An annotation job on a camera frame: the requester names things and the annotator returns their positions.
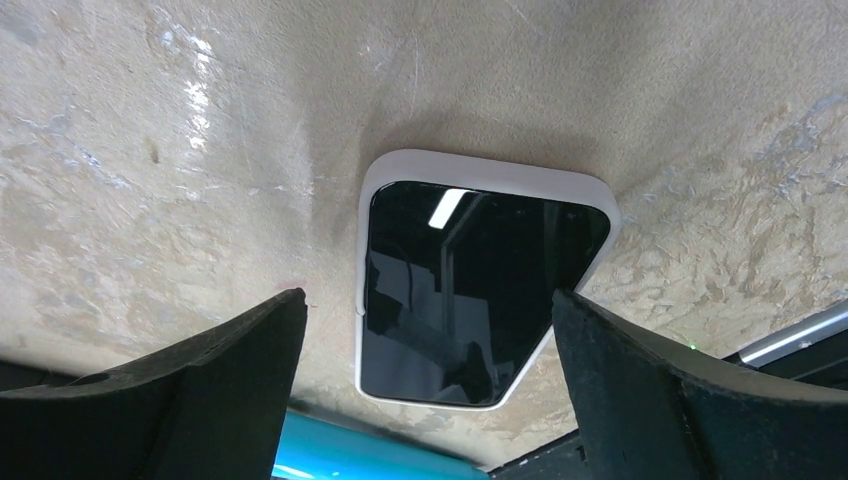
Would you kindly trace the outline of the black phone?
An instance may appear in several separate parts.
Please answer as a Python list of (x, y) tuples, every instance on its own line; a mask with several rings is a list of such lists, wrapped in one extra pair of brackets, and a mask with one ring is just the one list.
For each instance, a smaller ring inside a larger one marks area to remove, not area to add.
[(593, 206), (413, 181), (368, 213), (361, 390), (473, 409), (514, 386), (612, 226)]

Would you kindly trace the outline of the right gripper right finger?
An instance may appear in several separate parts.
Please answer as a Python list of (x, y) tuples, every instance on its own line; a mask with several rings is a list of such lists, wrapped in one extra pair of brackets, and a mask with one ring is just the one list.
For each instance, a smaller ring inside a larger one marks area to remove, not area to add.
[(843, 479), (845, 392), (706, 355), (572, 291), (552, 326), (596, 479)]

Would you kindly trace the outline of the white phone case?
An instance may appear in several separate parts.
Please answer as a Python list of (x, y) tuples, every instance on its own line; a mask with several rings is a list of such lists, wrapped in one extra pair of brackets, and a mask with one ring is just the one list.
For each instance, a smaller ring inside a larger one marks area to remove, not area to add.
[(502, 406), (528, 373), (532, 363), (541, 354), (552, 337), (551, 327), (528, 364), (522, 369), (514, 386), (497, 405), (487, 408), (459, 408), (430, 404), (381, 400), (365, 394), (359, 385), (363, 286), (365, 282), (365, 254), (369, 204), (373, 195), (382, 187), (396, 182), (413, 181), (451, 188), (507, 193), (544, 200), (555, 200), (588, 205), (602, 210), (611, 221), (611, 232), (593, 261), (586, 276), (577, 287), (581, 289), (593, 275), (603, 259), (611, 252), (621, 229), (621, 213), (611, 188), (603, 181), (581, 173), (542, 168), (531, 165), (507, 163), (490, 159), (431, 152), (425, 150), (397, 150), (382, 155), (368, 168), (362, 185), (358, 208), (357, 266), (356, 266), (356, 333), (355, 374), (356, 388), (363, 396), (375, 400), (402, 405), (418, 405), (441, 409), (487, 411)]

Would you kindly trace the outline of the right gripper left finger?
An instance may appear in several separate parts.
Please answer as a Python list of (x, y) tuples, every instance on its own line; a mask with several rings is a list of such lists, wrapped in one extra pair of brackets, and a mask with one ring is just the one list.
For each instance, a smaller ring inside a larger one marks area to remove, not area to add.
[(290, 289), (63, 386), (1, 395), (5, 479), (268, 479), (307, 324)]

